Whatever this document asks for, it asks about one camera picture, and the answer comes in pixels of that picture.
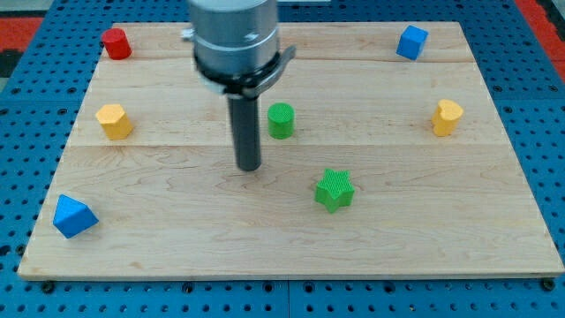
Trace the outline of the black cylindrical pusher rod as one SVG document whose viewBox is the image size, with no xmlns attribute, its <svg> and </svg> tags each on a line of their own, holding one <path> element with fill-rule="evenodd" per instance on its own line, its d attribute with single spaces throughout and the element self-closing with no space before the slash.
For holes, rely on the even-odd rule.
<svg viewBox="0 0 565 318">
<path fill-rule="evenodd" d="M 243 171 L 257 170 L 261 165 L 258 100 L 230 97 L 228 107 L 236 165 Z"/>
</svg>

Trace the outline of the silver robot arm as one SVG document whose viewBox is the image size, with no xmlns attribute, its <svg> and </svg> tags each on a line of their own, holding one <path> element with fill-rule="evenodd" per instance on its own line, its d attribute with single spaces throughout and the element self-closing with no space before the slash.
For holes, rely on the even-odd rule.
<svg viewBox="0 0 565 318">
<path fill-rule="evenodd" d="M 297 49 L 280 48 L 276 0 L 188 0 L 192 43 L 200 77 L 228 103 L 235 162 L 261 166 L 260 95 L 283 75 Z"/>
</svg>

